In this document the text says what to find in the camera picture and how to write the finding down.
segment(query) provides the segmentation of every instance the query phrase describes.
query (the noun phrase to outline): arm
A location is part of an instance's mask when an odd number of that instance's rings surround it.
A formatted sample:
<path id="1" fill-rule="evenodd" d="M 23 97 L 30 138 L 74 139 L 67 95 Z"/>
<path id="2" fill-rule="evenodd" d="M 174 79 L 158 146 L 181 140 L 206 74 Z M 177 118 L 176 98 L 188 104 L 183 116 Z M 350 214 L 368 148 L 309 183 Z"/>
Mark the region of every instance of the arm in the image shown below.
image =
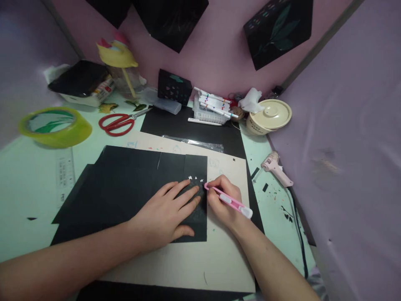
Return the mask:
<path id="1" fill-rule="evenodd" d="M 1 263 L 0 300 L 63 299 L 130 258 L 193 236 L 179 224 L 201 200 L 186 205 L 199 187 L 175 199 L 189 183 L 166 184 L 125 223 Z"/>
<path id="2" fill-rule="evenodd" d="M 241 201 L 241 191 L 224 175 L 209 182 L 209 186 L 219 186 Z M 241 244 L 266 300 L 320 300 L 298 270 L 250 219 L 223 204 L 214 189 L 208 191 L 208 202 Z"/>

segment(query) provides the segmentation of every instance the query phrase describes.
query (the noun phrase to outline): hand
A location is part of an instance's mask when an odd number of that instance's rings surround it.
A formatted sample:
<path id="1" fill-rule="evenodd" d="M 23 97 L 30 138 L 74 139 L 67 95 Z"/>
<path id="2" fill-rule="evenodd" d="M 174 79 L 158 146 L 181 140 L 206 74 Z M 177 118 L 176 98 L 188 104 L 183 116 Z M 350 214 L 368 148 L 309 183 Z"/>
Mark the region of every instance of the hand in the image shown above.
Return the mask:
<path id="1" fill-rule="evenodd" d="M 231 184 L 230 180 L 225 175 L 219 176 L 216 180 L 209 182 L 208 185 L 210 187 L 218 187 L 224 193 L 242 202 L 241 190 L 237 186 Z M 233 230 L 233 227 L 238 221 L 246 219 L 240 212 L 224 204 L 218 198 L 214 189 L 209 189 L 208 191 L 208 203 L 218 219 L 231 230 Z"/>
<path id="2" fill-rule="evenodd" d="M 137 242 L 142 245 L 142 252 L 149 252 L 166 246 L 183 235 L 194 236 L 191 227 L 179 224 L 187 218 L 201 201 L 197 196 L 191 203 L 186 203 L 198 192 L 199 186 L 194 186 L 175 199 L 177 194 L 190 180 L 180 183 L 165 184 L 145 204 L 144 207 L 129 222 L 130 229 L 138 234 Z"/>

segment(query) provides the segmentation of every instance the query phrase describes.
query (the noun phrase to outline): purple wall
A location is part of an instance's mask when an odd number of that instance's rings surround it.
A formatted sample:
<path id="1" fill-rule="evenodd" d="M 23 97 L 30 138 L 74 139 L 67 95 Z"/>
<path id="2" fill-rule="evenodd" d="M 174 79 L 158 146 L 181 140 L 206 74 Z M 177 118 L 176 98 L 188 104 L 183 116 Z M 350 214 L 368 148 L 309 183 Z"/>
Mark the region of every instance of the purple wall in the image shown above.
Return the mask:
<path id="1" fill-rule="evenodd" d="M 270 134 L 333 300 L 401 300 L 400 16 L 399 0 L 365 0 L 284 93 L 293 118 Z"/>
<path id="2" fill-rule="evenodd" d="M 18 135 L 26 114 L 60 105 L 43 71 L 78 56 L 40 0 L 2 1 L 0 8 L 0 148 Z"/>

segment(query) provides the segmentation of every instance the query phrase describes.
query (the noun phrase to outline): black box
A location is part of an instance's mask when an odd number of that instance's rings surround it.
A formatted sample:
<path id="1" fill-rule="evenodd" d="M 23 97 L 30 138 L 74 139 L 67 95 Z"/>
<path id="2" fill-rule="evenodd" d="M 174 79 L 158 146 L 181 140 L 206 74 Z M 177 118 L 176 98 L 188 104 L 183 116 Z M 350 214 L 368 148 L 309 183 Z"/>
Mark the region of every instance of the black box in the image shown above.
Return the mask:
<path id="1" fill-rule="evenodd" d="M 245 25 L 256 70 L 308 40 L 313 0 L 271 0 Z"/>
<path id="2" fill-rule="evenodd" d="M 157 97 L 172 99 L 186 106 L 191 93 L 192 84 L 189 80 L 160 69 Z"/>

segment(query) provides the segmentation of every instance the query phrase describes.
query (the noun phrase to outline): clear plastic bag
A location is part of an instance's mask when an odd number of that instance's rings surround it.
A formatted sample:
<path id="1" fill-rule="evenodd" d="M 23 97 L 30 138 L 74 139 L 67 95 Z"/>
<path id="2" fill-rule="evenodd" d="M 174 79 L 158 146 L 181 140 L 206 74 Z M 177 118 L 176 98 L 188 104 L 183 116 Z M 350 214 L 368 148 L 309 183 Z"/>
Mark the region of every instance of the clear plastic bag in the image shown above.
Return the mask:
<path id="1" fill-rule="evenodd" d="M 180 141 L 183 143 L 187 143 L 187 144 L 192 144 L 192 145 L 196 145 L 196 146 L 200 146 L 202 148 L 207 148 L 211 151 L 216 151 L 219 153 L 224 153 L 224 147 L 222 144 L 214 144 L 214 143 L 206 143 L 206 142 L 199 142 L 199 141 L 195 141 L 195 140 L 191 140 L 191 139 L 184 139 L 184 138 L 177 138 L 177 137 L 170 137 L 167 135 L 163 135 L 162 137 L 164 138 L 168 138 L 171 140 L 175 140 L 175 141 Z"/>

